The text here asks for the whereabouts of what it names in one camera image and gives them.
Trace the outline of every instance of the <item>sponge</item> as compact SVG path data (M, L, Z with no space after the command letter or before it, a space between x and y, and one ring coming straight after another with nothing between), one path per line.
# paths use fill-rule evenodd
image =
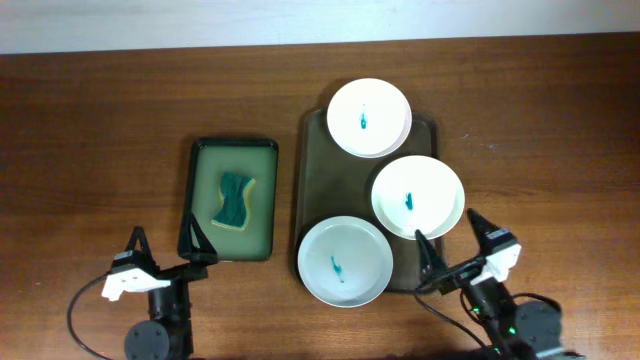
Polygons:
M244 230L249 222L249 191L256 180L244 175L225 172L220 180L222 209L211 223L232 230Z

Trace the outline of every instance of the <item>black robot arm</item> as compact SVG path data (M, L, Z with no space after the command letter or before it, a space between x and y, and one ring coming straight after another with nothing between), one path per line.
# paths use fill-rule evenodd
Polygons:
M416 231L423 267L422 281L416 294L437 290L444 295L460 289L465 311L482 326L491 341L491 346L483 349L487 358L584 359L577 354L566 353L560 343L562 311L556 301L528 293L512 296L503 285L502 281L506 280L520 253L521 247L515 236L472 209L467 215L480 252L450 269L424 235ZM534 301L518 305L515 299L519 297L533 298ZM468 300L470 309L466 307L464 298Z
M196 239L202 238L197 221L191 221ZM217 262L217 252L208 240L200 244L206 262L160 270L144 230L136 227L125 251L114 258L102 295L112 301L123 291L147 292L149 297L149 320L134 325L125 338L127 359L183 360L193 353L189 283L205 279L207 266Z

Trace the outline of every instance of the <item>white bowl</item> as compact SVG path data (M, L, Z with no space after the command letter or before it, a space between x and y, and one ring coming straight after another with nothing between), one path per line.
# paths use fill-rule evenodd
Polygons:
M447 165L427 156L406 156L385 166L371 189L371 205L393 234L415 240L444 235L464 211L464 189Z
M352 216L321 221L305 235L298 270L307 289L337 307L364 305L382 293L391 279L393 255L384 235Z
M378 79L360 79L343 86L327 110L333 140L348 153L364 158L384 156L399 148L409 136L411 122L411 108L402 92Z

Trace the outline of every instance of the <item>wood grain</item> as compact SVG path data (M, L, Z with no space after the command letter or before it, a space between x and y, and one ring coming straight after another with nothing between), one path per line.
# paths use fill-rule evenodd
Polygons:
M199 136L280 144L275 246L191 286L196 355L382 358L474 347L409 296L343 310L289 271L303 115L361 77L398 86L439 122L467 205L519 237L507 286L564 307L568 348L640 356L640 35L611 34L0 57L0 358L85 359L73 294L108 269L134 225L163 267L176 255L189 146ZM449 261L477 245L466 220ZM429 303L481 332L457 296ZM123 358L146 297L92 290L75 324Z

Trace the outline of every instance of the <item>black cable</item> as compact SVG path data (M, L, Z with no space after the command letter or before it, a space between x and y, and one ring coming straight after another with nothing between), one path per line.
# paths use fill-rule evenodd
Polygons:
M542 302L547 303L549 306L551 306L552 308L556 309L558 312L562 312L562 308L560 307L560 303L558 303L557 301L555 301L555 300L553 300L551 298L548 298L546 296L542 296L542 295L538 295L538 294L534 294L534 293L519 293L519 294L513 295L511 298L515 299L515 298L519 298L519 297L528 297L528 298L540 300Z
M97 278L91 280L87 285L83 286L82 289L78 290L78 292L73 297L73 299L71 299L71 302L69 303L69 308L67 309L67 328L69 329L69 333L71 334L71 337L73 338L73 340L76 342L76 344L78 344L78 346L80 346L80 348L82 348L82 350L102 360L111 360L111 359L93 351L90 347L85 345L85 343L83 343L82 340L80 340L78 335L76 335L76 332L73 330L73 324L71 323L71 313L73 312L73 307L76 305L76 301L78 301L78 299L80 298L80 295L82 295L85 291L89 290L94 285L100 283L101 281L104 281L108 275L109 275L109 272L106 272L104 275L100 275Z
M480 323L480 319L478 319L478 317L476 315L472 315L472 310L473 309L469 309L467 307L467 303L464 301L464 292L462 292L462 290L460 290L460 305L462 305L462 308L464 309L464 312L467 313L469 318L471 320L473 320L474 323L482 326L482 323Z
M480 347L482 348L482 350L487 351L487 346L484 344L484 342L482 340L480 340L479 337L476 336L476 334L474 334L473 332L471 332L471 330L467 329L464 325L460 324L459 322L453 320L452 318L446 316L445 314L439 312L438 310L432 308L431 306L427 305L424 301L422 301L422 299L420 299L420 297L418 297L418 291L420 291L420 288L422 286L418 286L414 291L413 291L413 297L416 299L416 301L418 302L418 304L420 304L423 308L425 308L427 311L429 311L430 313L434 314L435 316L439 317L440 319L444 320L445 322L457 327L458 329L462 330L465 334L471 336L471 338L473 340L475 340L475 342L478 343L478 345L480 345Z

